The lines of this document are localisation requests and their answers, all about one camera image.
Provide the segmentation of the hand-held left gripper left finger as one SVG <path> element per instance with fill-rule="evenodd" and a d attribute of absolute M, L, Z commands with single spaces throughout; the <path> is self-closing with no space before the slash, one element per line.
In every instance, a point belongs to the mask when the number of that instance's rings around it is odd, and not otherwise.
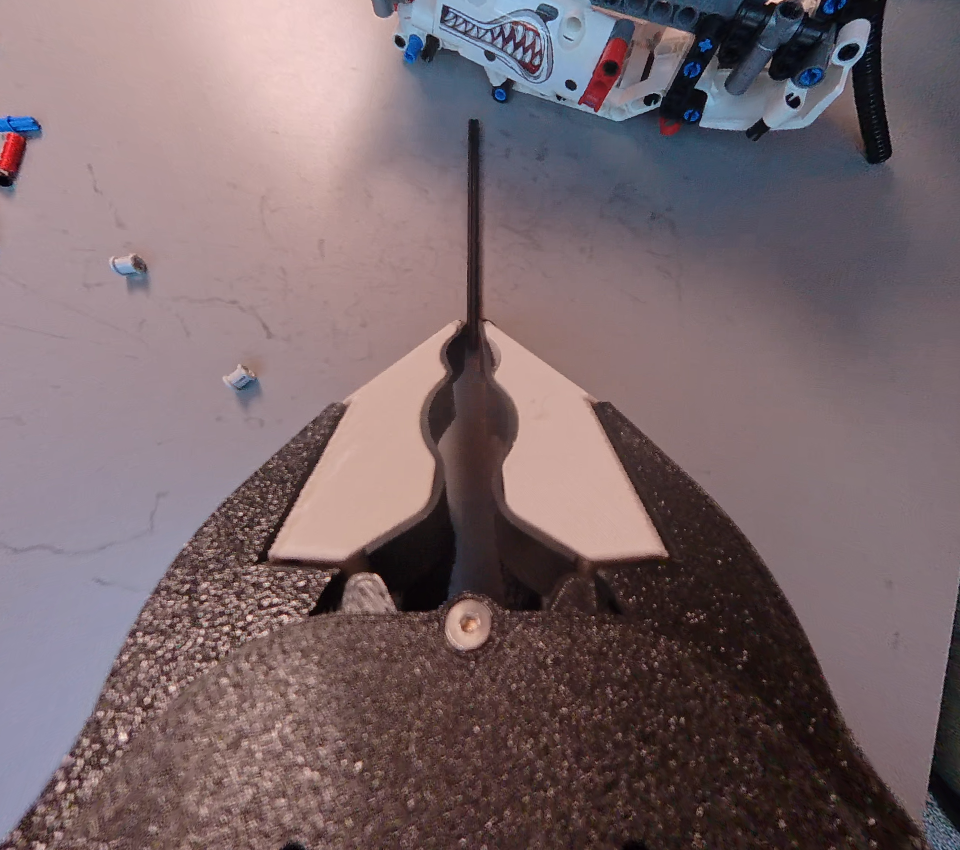
<path fill-rule="evenodd" d="M 443 427 L 429 414 L 451 381 L 449 323 L 345 401 L 339 423 L 270 545 L 271 563 L 348 563 L 423 520 L 444 488 Z"/>

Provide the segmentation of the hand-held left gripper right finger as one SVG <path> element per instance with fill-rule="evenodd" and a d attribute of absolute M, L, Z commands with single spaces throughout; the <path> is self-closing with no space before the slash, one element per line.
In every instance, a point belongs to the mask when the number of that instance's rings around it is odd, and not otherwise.
<path fill-rule="evenodd" d="M 505 504 L 572 556 L 595 564 L 665 558 L 655 529 L 582 388 L 493 324 L 494 382 L 514 410 Z"/>

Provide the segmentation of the long black axle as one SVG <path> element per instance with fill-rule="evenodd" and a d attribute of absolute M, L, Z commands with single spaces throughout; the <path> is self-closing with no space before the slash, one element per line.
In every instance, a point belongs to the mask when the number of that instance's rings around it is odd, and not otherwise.
<path fill-rule="evenodd" d="M 466 185 L 466 287 L 465 331 L 470 352 L 481 349 L 483 320 L 483 214 L 482 214 L 482 127 L 476 118 L 467 122 Z"/>

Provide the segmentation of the grey desk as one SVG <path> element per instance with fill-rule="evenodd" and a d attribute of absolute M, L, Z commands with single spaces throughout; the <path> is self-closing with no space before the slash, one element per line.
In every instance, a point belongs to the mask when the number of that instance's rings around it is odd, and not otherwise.
<path fill-rule="evenodd" d="M 958 576 L 958 0 L 890 0 L 880 166 L 849 93 L 667 138 L 406 65 L 369 2 L 2 0 L 2 115 L 43 128 L 2 191 L 2 834 L 210 512 L 464 314 L 472 116 L 486 313 L 726 509 L 920 813 Z"/>

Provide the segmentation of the pile of small building parts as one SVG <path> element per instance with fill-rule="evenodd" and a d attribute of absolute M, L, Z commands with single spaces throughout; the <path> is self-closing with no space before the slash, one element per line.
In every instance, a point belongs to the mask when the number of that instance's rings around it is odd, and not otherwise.
<path fill-rule="evenodd" d="M 1 117 L 1 187 L 12 187 L 30 138 L 42 133 L 42 126 L 33 116 L 6 115 Z"/>

